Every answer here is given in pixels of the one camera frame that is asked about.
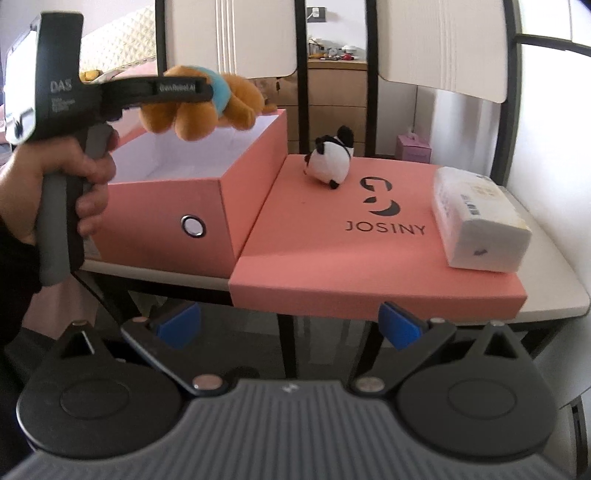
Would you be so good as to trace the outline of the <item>person left hand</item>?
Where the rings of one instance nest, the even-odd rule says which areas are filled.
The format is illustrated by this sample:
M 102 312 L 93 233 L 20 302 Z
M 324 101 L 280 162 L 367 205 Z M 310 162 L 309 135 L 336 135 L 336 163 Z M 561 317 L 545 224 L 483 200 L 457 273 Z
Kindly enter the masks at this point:
M 23 144 L 1 167 L 1 241 L 35 243 L 35 222 L 42 185 L 51 173 L 80 177 L 91 189 L 75 201 L 77 232 L 87 237 L 100 229 L 108 203 L 107 184 L 116 173 L 109 153 L 97 160 L 88 157 L 76 139 L 59 137 Z

